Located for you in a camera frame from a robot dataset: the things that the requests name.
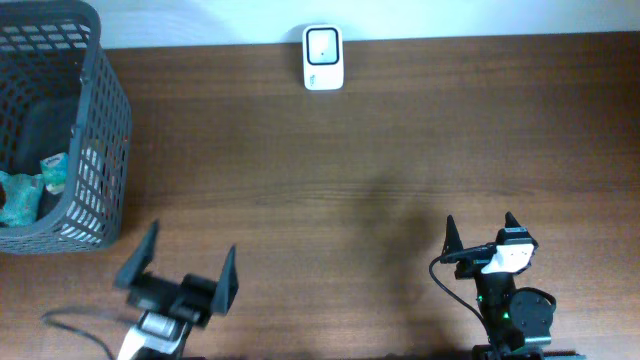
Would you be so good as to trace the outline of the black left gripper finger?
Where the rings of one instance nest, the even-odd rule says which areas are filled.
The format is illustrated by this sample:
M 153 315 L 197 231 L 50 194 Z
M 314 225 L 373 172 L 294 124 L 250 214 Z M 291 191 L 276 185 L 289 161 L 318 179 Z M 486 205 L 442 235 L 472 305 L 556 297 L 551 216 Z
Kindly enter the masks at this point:
M 236 269 L 236 246 L 233 245 L 225 259 L 220 278 L 211 302 L 212 314 L 226 315 L 239 290 L 239 280 Z
M 116 288 L 127 289 L 142 276 L 153 260 L 158 232 L 159 222 L 154 221 L 139 246 L 117 272 L 114 280 Z

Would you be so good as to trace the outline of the small green tissue pack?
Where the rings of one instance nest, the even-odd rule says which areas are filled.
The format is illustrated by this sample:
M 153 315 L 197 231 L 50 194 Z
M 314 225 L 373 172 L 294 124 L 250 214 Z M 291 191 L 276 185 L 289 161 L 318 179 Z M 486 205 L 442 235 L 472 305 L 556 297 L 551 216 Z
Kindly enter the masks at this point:
M 62 152 L 50 156 L 40 161 L 40 167 L 46 190 L 52 195 L 62 193 L 66 183 L 68 155 Z

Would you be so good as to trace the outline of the teal wipes packet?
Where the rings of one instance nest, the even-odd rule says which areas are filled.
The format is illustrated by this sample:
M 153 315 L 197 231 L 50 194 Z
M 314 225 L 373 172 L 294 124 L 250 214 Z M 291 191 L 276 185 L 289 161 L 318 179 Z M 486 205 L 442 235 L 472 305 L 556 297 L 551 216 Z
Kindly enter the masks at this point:
M 10 175 L 1 172 L 1 227 L 23 227 L 37 220 L 44 189 L 41 174 Z

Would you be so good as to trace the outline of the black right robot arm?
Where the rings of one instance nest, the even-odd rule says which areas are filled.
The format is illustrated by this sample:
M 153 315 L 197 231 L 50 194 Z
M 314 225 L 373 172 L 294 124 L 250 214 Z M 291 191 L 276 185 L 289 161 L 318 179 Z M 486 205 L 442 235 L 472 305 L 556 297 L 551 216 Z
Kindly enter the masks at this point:
M 575 351 L 546 352 L 551 344 L 551 326 L 557 300 L 532 287 L 518 288 L 515 277 L 532 265 L 538 242 L 512 213 L 492 242 L 466 248 L 455 220 L 448 216 L 441 254 L 429 264 L 429 275 L 449 296 L 470 310 L 483 326 L 488 343 L 475 345 L 471 357 L 480 360 L 582 359 Z M 435 275 L 437 263 L 454 264 L 458 280 L 472 280 L 476 307 L 456 295 Z

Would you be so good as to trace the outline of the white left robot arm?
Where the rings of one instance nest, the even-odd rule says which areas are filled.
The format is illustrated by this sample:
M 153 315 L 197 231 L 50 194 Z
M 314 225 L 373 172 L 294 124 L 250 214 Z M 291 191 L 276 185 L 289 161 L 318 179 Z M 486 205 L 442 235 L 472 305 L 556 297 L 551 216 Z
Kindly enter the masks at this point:
M 142 311 L 125 335 L 120 359 L 181 359 L 191 331 L 227 315 L 239 290 L 235 246 L 217 280 L 188 273 L 176 283 L 153 275 L 147 267 L 158 233 L 155 221 L 114 280 L 116 288 L 128 292 L 127 304 Z

